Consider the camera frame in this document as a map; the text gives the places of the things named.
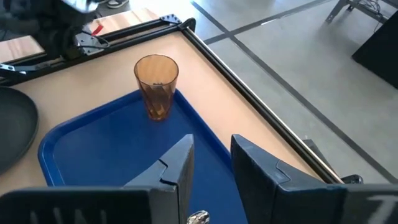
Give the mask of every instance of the amber plastic cup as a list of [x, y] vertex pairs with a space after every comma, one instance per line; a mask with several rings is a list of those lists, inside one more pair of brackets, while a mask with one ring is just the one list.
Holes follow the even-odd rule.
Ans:
[[154, 121], [166, 119], [170, 114], [177, 84], [177, 63], [168, 56], [148, 55], [136, 63], [134, 73], [149, 118]]

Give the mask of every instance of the gray floor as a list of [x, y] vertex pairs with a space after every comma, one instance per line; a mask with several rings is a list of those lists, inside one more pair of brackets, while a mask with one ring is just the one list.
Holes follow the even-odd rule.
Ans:
[[[312, 139], [340, 176], [360, 174], [366, 183], [386, 183], [374, 162], [363, 159], [353, 144], [308, 107], [311, 104], [357, 148], [398, 177], [398, 91], [351, 59], [373, 34], [377, 21], [354, 10], [342, 11], [331, 24], [325, 24], [336, 0], [315, 0], [319, 4], [311, 8], [285, 13], [312, 1], [195, 0], [199, 5], [195, 8], [189, 0], [131, 0], [120, 9], [102, 5], [100, 12], [108, 16], [147, 7], [158, 15], [174, 13], [183, 20], [194, 17], [196, 33], [203, 40], [225, 31], [225, 37], [232, 39], [216, 38], [210, 48], [297, 135]], [[384, 14], [395, 11], [382, 3]], [[230, 36], [229, 31], [280, 14], [285, 15]], [[258, 60], [252, 59], [252, 53]]]

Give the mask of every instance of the black plate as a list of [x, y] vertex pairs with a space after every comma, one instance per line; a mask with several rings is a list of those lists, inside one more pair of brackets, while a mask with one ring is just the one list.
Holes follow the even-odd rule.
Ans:
[[24, 93], [0, 86], [0, 174], [28, 150], [36, 135], [39, 116]]

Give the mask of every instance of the tray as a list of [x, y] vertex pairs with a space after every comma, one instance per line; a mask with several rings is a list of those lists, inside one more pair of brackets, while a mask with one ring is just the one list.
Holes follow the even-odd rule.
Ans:
[[165, 121], [151, 121], [134, 91], [59, 124], [43, 138], [39, 162], [49, 186], [123, 186], [190, 133], [190, 213], [206, 210], [212, 223], [247, 223], [230, 153], [178, 90]]

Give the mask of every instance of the black metal rail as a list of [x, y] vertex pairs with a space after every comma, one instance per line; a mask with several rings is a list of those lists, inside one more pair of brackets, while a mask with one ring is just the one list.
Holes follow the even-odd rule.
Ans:
[[[326, 183], [341, 183], [341, 180], [335, 174], [331, 173], [327, 168], [325, 168], [324, 165], [308, 151], [308, 149], [305, 145], [303, 145], [301, 140], [294, 136], [290, 132], [290, 130], [288, 130], [288, 128], [284, 124], [282, 124], [280, 120], [266, 106], [264, 106], [264, 104], [255, 95], [253, 95], [253, 93], [244, 84], [242, 84], [238, 80], [238, 78], [230, 71], [230, 69], [227, 68], [224, 63], [212, 51], [210, 51], [209, 48], [200, 39], [198, 39], [196, 35], [192, 33], [191, 30], [195, 29], [195, 24], [196, 22], [194, 19], [189, 19], [184, 23], [179, 22], [175, 24], [162, 19], [157, 19], [122, 30], [117, 30], [115, 32], [102, 35], [101, 37], [111, 42], [114, 40], [122, 39], [123, 37], [128, 37], [133, 34], [138, 34], [144, 31], [155, 29], [157, 27], [168, 25], [167, 27], [154, 30], [153, 32], [138, 35], [137, 37], [111, 44], [109, 48], [93, 55], [84, 56], [67, 62], [57, 62], [51, 64], [48, 67], [40, 69], [39, 71], [27, 73], [27, 75], [21, 76], [21, 78], [18, 78], [17, 80], [0, 80], [0, 85], [16, 85], [18, 83], [26, 82], [28, 80], [47, 75], [49, 73], [72, 67], [79, 63], [87, 62], [94, 58], [98, 58], [100, 56], [107, 55], [115, 51], [161, 37], [163, 35], [180, 31], [193, 44], [193, 46], [195, 46], [206, 57], [206, 59], [225, 77], [225, 79], [227, 79], [227, 81], [229, 81], [232, 86], [234, 86], [240, 92], [240, 94], [245, 97], [245, 99], [253, 106], [253, 108], [257, 110], [257, 112], [281, 135], [281, 137], [283, 137], [283, 139], [297, 152], [297, 154], [299, 154], [304, 159], [304, 161]], [[11, 62], [6, 62], [6, 64], [12, 66], [32, 65], [44, 63], [47, 61], [47, 59], [48, 58], [46, 54], [42, 53], [14, 60]]]

